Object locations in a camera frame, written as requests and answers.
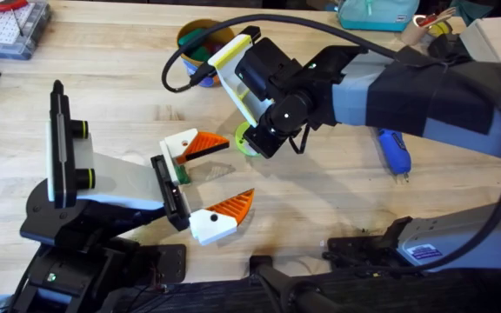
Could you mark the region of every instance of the label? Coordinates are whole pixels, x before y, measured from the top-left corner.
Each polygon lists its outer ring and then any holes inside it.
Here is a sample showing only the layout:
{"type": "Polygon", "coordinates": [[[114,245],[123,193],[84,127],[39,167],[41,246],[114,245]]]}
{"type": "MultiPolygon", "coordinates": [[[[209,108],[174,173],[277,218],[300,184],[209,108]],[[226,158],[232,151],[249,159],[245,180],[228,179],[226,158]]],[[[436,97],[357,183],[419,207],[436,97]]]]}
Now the label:
{"type": "Polygon", "coordinates": [[[422,260],[427,257],[442,256],[442,253],[431,244],[421,244],[413,248],[409,248],[407,249],[407,253],[417,260],[422,260]]]}
{"type": "Polygon", "coordinates": [[[396,23],[403,23],[403,22],[405,22],[406,19],[407,19],[406,14],[400,14],[396,18],[396,23]]]}

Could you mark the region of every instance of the cable connector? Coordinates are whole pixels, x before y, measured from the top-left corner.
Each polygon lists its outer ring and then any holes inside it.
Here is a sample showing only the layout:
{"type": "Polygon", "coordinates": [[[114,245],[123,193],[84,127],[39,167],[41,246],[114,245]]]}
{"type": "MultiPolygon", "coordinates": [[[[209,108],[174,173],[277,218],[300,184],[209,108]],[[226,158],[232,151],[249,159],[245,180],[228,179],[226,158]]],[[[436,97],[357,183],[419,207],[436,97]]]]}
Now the cable connector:
{"type": "Polygon", "coordinates": [[[198,66],[197,71],[190,76],[189,85],[196,86],[202,82],[206,77],[213,77],[216,75],[216,68],[204,62],[198,66]]]}

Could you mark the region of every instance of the pen holder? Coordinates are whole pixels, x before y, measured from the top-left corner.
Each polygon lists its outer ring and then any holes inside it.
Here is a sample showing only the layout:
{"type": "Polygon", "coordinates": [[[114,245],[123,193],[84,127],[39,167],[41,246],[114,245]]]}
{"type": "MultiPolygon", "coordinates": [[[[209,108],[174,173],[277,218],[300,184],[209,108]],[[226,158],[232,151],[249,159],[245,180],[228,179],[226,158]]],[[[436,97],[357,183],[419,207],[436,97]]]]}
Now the pen holder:
{"type": "Polygon", "coordinates": [[[428,28],[418,26],[417,20],[426,16],[415,15],[401,33],[401,41],[407,45],[415,45],[426,35],[428,28]]]}

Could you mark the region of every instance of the yellow ring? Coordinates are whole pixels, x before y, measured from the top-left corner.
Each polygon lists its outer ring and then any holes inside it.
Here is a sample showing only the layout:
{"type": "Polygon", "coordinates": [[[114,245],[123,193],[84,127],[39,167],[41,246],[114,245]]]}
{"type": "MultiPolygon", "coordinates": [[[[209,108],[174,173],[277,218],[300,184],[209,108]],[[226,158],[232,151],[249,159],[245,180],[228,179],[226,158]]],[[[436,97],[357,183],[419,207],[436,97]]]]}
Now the yellow ring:
{"type": "Polygon", "coordinates": [[[92,169],[88,169],[88,186],[89,188],[94,188],[94,186],[92,186],[92,169]]]}

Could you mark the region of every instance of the wooden tabletop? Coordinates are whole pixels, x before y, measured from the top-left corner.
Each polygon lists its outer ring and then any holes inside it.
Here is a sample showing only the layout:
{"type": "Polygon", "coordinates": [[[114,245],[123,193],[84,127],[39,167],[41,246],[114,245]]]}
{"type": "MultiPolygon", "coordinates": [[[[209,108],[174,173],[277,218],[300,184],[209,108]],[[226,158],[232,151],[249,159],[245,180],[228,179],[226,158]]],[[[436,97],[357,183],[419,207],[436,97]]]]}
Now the wooden tabletop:
{"type": "MultiPolygon", "coordinates": [[[[51,1],[54,16],[30,61],[0,59],[0,293],[11,293],[38,243],[21,238],[25,202],[44,179],[44,123],[55,79],[65,85],[72,116],[90,122],[94,149],[150,166],[162,138],[190,128],[230,139],[243,121],[221,88],[172,94],[160,83],[177,31],[191,20],[225,20],[266,10],[51,1]]],[[[334,13],[269,11],[337,26],[334,13]]],[[[452,20],[456,30],[463,23],[452,20]]],[[[335,37],[279,23],[254,23],[288,56],[306,63],[335,37]]],[[[242,25],[234,27],[237,32],[242,25]]],[[[387,32],[354,33],[383,46],[402,43],[387,32]]],[[[170,73],[180,86],[181,62],[170,73]]],[[[194,183],[184,188],[196,210],[255,188],[254,204],[236,234],[201,247],[167,219],[126,237],[143,244],[184,243],[186,282],[238,279],[252,254],[269,254],[289,275],[324,273],[328,238],[380,233],[401,216],[438,216],[493,202],[501,190],[501,160],[406,136],[413,171],[406,183],[384,167],[366,127],[323,126],[307,151],[286,144],[272,159],[249,158],[232,144],[188,163],[194,183]]]]}

